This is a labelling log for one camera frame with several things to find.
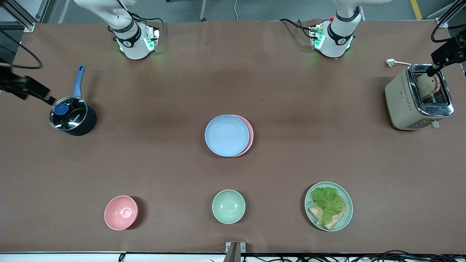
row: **pot handle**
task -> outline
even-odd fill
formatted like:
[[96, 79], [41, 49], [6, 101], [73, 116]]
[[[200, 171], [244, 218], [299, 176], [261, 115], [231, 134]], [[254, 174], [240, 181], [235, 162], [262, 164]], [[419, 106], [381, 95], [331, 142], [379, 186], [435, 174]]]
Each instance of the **pot handle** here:
[[80, 65], [78, 67], [78, 72], [76, 73], [75, 84], [73, 86], [73, 96], [75, 97], [81, 97], [81, 82], [82, 77], [84, 76], [84, 69], [86, 69], [86, 67], [84, 65]]

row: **stacked plates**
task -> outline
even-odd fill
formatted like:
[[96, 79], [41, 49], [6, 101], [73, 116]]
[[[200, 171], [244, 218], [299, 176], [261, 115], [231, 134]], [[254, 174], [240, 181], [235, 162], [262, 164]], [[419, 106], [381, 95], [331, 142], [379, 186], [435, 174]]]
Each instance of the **stacked plates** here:
[[207, 125], [206, 143], [212, 152], [222, 157], [239, 157], [253, 144], [251, 124], [237, 115], [218, 116]]

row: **bowl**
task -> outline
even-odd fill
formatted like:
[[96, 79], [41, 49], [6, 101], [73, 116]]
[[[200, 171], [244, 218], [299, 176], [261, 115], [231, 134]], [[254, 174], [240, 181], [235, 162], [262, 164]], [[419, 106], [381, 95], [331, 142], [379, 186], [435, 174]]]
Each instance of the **bowl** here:
[[246, 202], [243, 196], [233, 190], [220, 191], [212, 201], [213, 216], [224, 224], [234, 224], [243, 217]]
[[[311, 193], [314, 189], [318, 187], [331, 187], [331, 188], [336, 189], [337, 193], [342, 197], [343, 202], [345, 203], [345, 206], [346, 206], [345, 214], [343, 214], [343, 217], [340, 219], [340, 221], [338, 221], [330, 230], [326, 229], [323, 225], [317, 225], [317, 218], [309, 211], [309, 208], [315, 205], [314, 201], [312, 201]], [[351, 201], [350, 195], [348, 194], [348, 192], [346, 192], [346, 190], [343, 187], [341, 187], [338, 184], [332, 183], [332, 182], [320, 182], [320, 183], [313, 185], [308, 190], [308, 193], [306, 194], [304, 198], [304, 209], [306, 210], [306, 214], [308, 215], [309, 220], [311, 220], [311, 222], [316, 227], [324, 231], [330, 231], [330, 232], [342, 230], [349, 224], [349, 222], [351, 221], [351, 218], [353, 217], [353, 201]]]
[[232, 115], [232, 116], [235, 116], [235, 117], [243, 120], [243, 122], [247, 126], [247, 129], [249, 130], [249, 142], [247, 143], [246, 149], [243, 150], [243, 152], [237, 154], [236, 156], [233, 156], [233, 158], [235, 158], [235, 157], [239, 157], [239, 156], [244, 155], [249, 150], [249, 148], [251, 148], [251, 146], [253, 144], [253, 140], [254, 140], [254, 130], [253, 130], [253, 126], [251, 125], [251, 123], [249, 123], [248, 120], [246, 120], [246, 118], [241, 117], [241, 116], [237, 116], [237, 115]]
[[109, 228], [127, 229], [136, 220], [137, 204], [129, 196], [117, 196], [108, 203], [103, 216]]
[[221, 115], [209, 122], [205, 139], [212, 152], [222, 157], [232, 157], [246, 149], [249, 130], [238, 117]]

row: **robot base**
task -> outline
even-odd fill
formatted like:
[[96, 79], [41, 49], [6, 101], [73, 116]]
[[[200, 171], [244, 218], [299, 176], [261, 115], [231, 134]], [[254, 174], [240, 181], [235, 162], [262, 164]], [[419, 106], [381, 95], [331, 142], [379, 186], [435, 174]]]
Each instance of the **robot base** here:
[[342, 56], [345, 51], [350, 48], [351, 41], [353, 37], [351, 37], [346, 43], [343, 45], [337, 45], [333, 39], [331, 39], [328, 35], [328, 27], [330, 21], [325, 21], [322, 24], [316, 25], [315, 27], [310, 28], [310, 35], [317, 37], [317, 39], [311, 39], [311, 47], [319, 52], [321, 52], [324, 56], [336, 58]]
[[143, 23], [137, 23], [137, 26], [141, 28], [141, 35], [133, 47], [126, 47], [125, 42], [120, 43], [120, 41], [117, 41], [120, 51], [132, 60], [140, 60], [145, 58], [150, 52], [156, 52], [159, 38], [159, 30], [154, 30], [153, 27]]

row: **blue plate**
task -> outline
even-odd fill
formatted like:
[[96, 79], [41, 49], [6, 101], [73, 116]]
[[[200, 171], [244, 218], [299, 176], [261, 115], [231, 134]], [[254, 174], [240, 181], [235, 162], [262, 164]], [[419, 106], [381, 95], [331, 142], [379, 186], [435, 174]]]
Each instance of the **blue plate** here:
[[222, 157], [232, 157], [246, 149], [249, 130], [243, 120], [232, 115], [222, 115], [207, 125], [205, 138], [212, 152]]

